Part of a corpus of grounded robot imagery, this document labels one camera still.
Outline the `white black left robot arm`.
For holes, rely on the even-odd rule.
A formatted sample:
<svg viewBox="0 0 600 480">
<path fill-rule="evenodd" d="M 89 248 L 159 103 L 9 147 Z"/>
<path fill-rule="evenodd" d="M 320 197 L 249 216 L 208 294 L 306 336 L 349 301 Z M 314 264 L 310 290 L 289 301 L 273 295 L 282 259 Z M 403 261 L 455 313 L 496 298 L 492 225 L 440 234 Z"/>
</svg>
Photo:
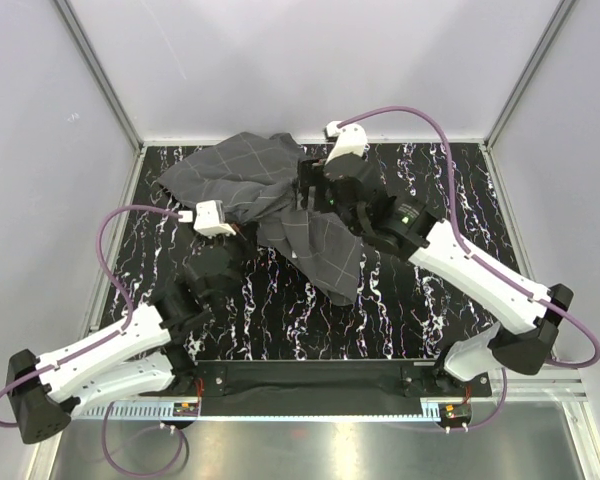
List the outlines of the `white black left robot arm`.
<svg viewBox="0 0 600 480">
<path fill-rule="evenodd" d="M 215 320 L 244 282 L 254 243 L 227 237 L 194 253 L 173 282 L 89 337 L 8 363 L 7 398 L 26 445 L 47 440 L 87 410 L 129 397 L 188 394 L 196 372 L 184 345 Z"/>
</svg>

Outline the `grey checked pillowcase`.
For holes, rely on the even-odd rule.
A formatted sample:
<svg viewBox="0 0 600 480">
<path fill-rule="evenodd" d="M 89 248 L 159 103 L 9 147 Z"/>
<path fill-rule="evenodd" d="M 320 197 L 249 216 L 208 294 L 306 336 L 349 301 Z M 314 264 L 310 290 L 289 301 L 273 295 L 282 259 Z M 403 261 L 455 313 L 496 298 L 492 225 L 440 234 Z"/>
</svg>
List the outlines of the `grey checked pillowcase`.
<svg viewBox="0 0 600 480">
<path fill-rule="evenodd" d="M 297 206 L 295 181 L 305 150 L 288 133 L 239 133 L 163 172 L 159 184 L 181 205 L 218 200 L 226 220 L 258 226 L 258 243 L 276 249 L 338 306 L 353 304 L 362 241 L 333 213 Z"/>
</svg>

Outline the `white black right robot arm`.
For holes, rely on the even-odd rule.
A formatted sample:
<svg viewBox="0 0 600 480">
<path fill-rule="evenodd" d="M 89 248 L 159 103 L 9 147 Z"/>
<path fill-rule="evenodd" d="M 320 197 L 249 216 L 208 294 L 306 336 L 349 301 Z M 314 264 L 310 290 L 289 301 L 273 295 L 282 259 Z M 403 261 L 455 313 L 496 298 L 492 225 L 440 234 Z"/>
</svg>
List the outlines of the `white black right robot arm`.
<svg viewBox="0 0 600 480">
<path fill-rule="evenodd" d="M 365 244 L 437 275 L 494 317 L 492 327 L 439 354 L 432 380 L 440 393 L 456 396 L 493 369 L 541 370 L 573 298 L 568 287 L 526 279 L 456 236 L 451 222 L 417 197 L 390 194 L 379 170 L 358 155 L 304 160 L 297 173 L 301 208 L 336 214 Z"/>
</svg>

